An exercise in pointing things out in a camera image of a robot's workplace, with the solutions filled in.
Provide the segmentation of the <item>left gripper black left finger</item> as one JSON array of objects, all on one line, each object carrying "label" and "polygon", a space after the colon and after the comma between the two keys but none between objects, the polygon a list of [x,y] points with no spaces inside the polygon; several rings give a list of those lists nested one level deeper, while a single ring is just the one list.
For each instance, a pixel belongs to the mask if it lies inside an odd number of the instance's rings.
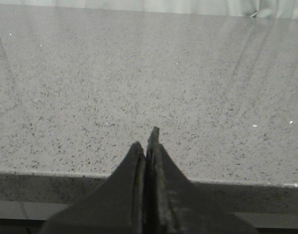
[{"label": "left gripper black left finger", "polygon": [[42,234],[140,234],[143,231],[145,156],[139,142],[91,195],[51,216]]}]

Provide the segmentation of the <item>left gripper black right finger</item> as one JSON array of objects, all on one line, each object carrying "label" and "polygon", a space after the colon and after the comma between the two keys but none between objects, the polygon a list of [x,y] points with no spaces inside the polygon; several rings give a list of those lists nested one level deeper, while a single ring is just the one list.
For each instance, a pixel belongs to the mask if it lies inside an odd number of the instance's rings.
[{"label": "left gripper black right finger", "polygon": [[184,176],[159,142],[158,127],[148,139],[145,181],[145,224],[150,234],[258,233]]}]

